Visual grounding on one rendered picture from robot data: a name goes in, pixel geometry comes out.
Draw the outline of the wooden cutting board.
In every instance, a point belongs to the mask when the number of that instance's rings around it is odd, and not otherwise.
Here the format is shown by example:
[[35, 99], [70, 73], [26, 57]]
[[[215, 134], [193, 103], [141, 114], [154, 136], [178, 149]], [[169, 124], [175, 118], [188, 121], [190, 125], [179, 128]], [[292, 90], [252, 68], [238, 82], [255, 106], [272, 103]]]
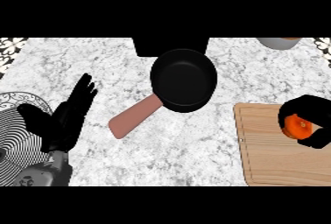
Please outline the wooden cutting board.
[[234, 117], [249, 186], [331, 186], [331, 144], [303, 146], [278, 125], [280, 104], [237, 103]]

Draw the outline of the black box appliance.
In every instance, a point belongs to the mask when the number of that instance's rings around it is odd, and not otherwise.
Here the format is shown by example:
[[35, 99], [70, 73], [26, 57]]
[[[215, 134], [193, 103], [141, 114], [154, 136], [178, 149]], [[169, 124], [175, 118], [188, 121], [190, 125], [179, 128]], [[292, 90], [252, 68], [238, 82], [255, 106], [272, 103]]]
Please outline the black box appliance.
[[206, 53], [209, 40], [206, 37], [134, 38], [134, 44], [139, 57], [160, 57], [175, 49], [193, 49], [200, 53]]

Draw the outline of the black and white patterned plate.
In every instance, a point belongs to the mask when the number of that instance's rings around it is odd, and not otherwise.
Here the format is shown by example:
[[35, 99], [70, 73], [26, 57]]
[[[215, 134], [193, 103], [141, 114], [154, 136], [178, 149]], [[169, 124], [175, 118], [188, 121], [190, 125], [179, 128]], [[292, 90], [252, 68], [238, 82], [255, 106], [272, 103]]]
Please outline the black and white patterned plate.
[[26, 120], [17, 107], [29, 103], [54, 114], [48, 102], [27, 92], [0, 93], [0, 186], [11, 186], [20, 172], [48, 161], [40, 151], [42, 138], [27, 131]]

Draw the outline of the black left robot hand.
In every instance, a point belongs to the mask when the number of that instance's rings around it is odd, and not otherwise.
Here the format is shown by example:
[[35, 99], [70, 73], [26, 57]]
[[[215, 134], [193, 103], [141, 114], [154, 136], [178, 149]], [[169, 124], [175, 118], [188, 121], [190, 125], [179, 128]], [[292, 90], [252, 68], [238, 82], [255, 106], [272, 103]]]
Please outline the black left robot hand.
[[42, 151], [69, 152], [77, 144], [86, 115], [98, 94], [92, 76], [85, 73], [72, 95], [51, 115], [38, 106], [21, 104], [17, 108], [26, 120], [26, 129], [42, 137]]

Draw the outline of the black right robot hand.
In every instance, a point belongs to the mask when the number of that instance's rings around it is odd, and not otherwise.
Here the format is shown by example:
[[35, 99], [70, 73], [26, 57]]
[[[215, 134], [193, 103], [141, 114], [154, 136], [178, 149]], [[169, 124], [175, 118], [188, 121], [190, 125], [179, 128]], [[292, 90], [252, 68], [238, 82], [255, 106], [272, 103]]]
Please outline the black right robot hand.
[[278, 123], [286, 126], [286, 118], [298, 114], [312, 123], [312, 136], [298, 142], [315, 149], [323, 149], [331, 143], [331, 101], [318, 96], [305, 94], [290, 100], [280, 108]]

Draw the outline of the orange squash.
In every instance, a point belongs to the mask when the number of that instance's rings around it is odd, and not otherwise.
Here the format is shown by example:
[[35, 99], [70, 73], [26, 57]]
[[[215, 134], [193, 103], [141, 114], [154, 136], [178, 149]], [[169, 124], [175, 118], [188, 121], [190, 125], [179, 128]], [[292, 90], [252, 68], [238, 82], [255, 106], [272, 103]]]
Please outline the orange squash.
[[303, 140], [312, 136], [312, 123], [298, 114], [293, 114], [284, 119], [283, 132], [290, 138]]

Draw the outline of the grey pot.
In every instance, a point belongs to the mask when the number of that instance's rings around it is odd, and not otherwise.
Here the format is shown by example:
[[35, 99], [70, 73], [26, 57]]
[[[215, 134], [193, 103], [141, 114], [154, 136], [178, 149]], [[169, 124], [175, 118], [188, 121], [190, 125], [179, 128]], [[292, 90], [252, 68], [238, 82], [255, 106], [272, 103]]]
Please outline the grey pot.
[[259, 38], [261, 43], [275, 50], [292, 49], [301, 41], [301, 38]]

